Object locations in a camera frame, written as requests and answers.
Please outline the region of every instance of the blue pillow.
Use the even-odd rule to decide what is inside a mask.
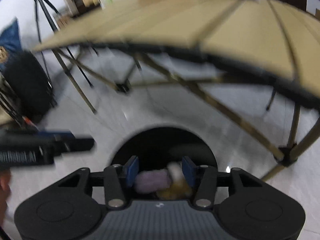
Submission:
[[[0,72],[5,70],[5,63],[15,53],[21,51],[18,20],[0,33]]]

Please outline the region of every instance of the blue gripper pad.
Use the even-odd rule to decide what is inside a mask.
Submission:
[[[139,172],[139,158],[132,156],[124,165],[125,184],[127,187],[132,187],[136,176]]]
[[[193,161],[188,156],[184,156],[182,158],[182,172],[190,187],[194,187],[196,184],[196,170],[197,166]]]

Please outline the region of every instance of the ribbed gray surface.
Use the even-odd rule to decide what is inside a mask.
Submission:
[[[190,208],[187,201],[133,201],[110,212],[85,240],[235,240],[210,212]]]

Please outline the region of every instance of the tripod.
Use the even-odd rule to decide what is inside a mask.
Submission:
[[[48,23],[51,27],[51,29],[53,30],[53,32],[56,32],[58,31],[58,28],[57,26],[55,25],[55,23],[53,22],[46,6],[44,3],[46,3],[57,15],[61,15],[59,13],[59,11],[53,6],[53,4],[49,1],[49,0],[34,0],[35,2],[35,16],[36,16],[36,27],[37,27],[37,33],[38,33],[38,40],[39,42],[41,42],[41,35],[40,35],[40,28],[39,28],[39,14],[38,14],[38,3],[40,4],[41,8],[42,8],[42,11],[44,12],[44,15],[45,17],[47,18],[48,20]],[[68,53],[70,54],[71,58],[72,59],[75,59],[74,56],[72,55],[70,49],[67,47],[66,48]],[[50,77],[49,77],[49,72],[48,72],[48,68],[47,68],[47,63],[45,61],[45,58],[44,58],[44,54],[41,52],[41,55],[42,55],[42,59],[44,61],[44,67],[45,67],[45,70],[47,72],[47,75],[48,75],[48,79],[51,83],[51,80],[50,80]],[[84,76],[84,78],[86,79],[86,81],[88,82],[88,84],[90,85],[90,87],[93,87],[92,83],[90,82],[90,80],[88,79],[88,77],[86,76],[86,74],[83,72],[83,70],[78,66],[79,70],[81,71],[82,75]]]

